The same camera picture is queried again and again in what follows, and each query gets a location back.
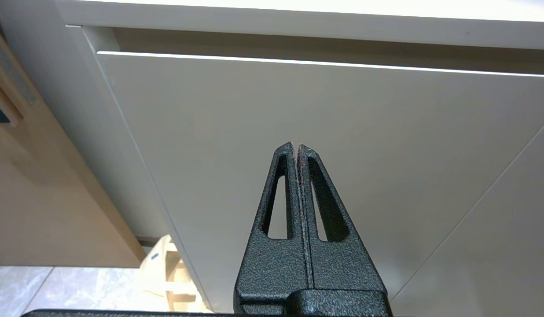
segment floor tile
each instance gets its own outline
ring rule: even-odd
[[[51,267],[0,266],[0,317],[18,317]]]
[[[99,309],[167,311],[168,303],[143,291],[139,269],[55,267],[26,311]]]

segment cabinet door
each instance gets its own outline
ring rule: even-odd
[[[544,76],[98,58],[215,311],[282,143],[321,155],[392,299],[544,125]]]

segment black clamp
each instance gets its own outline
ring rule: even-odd
[[[286,178],[287,239],[268,228],[278,179]],[[318,236],[313,192],[328,241]],[[387,290],[319,155],[276,149],[235,283],[237,314],[390,317]]]

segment white countertop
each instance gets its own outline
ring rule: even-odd
[[[544,0],[84,0],[114,4],[151,4],[221,8],[252,8],[429,18],[470,18],[544,22]]]
[[[544,49],[544,0],[56,0],[67,24]]]

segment wooden cabinet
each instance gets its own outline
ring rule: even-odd
[[[23,118],[0,125],[0,265],[138,267],[139,242],[0,35],[5,104]]]

